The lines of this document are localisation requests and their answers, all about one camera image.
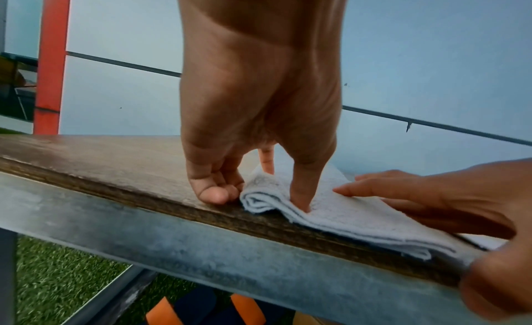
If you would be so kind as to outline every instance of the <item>hand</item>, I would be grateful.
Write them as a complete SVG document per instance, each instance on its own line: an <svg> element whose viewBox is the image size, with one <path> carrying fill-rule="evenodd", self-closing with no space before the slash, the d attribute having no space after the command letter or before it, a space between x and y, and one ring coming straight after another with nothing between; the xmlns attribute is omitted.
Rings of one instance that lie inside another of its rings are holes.
<svg viewBox="0 0 532 325"><path fill-rule="evenodd" d="M382 197L443 231L511 239L471 265L460 283L462 298L492 321L532 312L532 159L432 176L388 171L355 179L334 191Z"/></svg>
<svg viewBox="0 0 532 325"><path fill-rule="evenodd" d="M279 143L294 159L291 200L308 210L336 148L345 1L179 0L181 140L200 200L235 200L251 150L273 173Z"/></svg>

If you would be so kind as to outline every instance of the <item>gray metal table frame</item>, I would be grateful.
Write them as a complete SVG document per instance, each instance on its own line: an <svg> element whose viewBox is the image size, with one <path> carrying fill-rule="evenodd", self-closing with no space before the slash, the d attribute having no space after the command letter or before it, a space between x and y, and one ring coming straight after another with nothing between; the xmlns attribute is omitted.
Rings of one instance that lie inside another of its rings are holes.
<svg viewBox="0 0 532 325"><path fill-rule="evenodd" d="M449 287L33 180L0 173L0 202L1 324L14 324L17 233L344 324L486 324Z"/></svg>

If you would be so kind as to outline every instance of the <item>wooden board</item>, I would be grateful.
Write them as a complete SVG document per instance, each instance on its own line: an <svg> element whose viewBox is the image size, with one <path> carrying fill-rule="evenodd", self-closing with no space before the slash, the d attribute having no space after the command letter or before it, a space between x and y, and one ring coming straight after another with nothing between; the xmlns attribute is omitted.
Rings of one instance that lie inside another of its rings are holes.
<svg viewBox="0 0 532 325"><path fill-rule="evenodd" d="M247 155L244 178L257 165L257 155ZM425 263L292 225L281 214L201 203L188 184L179 137L0 135L0 171L447 286L459 279L440 261Z"/></svg>

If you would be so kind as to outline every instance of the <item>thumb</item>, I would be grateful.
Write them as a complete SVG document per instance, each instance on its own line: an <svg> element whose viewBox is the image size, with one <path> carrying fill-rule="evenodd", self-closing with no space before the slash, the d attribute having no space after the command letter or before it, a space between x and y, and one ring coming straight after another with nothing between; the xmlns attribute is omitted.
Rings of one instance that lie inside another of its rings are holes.
<svg viewBox="0 0 532 325"><path fill-rule="evenodd" d="M471 311L489 321L532 312L531 240L517 235L471 265L460 282Z"/></svg>
<svg viewBox="0 0 532 325"><path fill-rule="evenodd" d="M336 141L319 159L313 162L301 162L294 158L294 175L290 184L290 200L297 208L310 212L310 202L316 194L321 172L336 149Z"/></svg>

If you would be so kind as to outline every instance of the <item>table leg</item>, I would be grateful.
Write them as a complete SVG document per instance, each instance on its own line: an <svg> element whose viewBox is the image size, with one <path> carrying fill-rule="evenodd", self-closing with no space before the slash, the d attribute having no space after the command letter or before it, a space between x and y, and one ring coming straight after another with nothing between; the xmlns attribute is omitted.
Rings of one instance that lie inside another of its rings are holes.
<svg viewBox="0 0 532 325"><path fill-rule="evenodd" d="M0 324L15 325L17 233L0 228Z"/></svg>

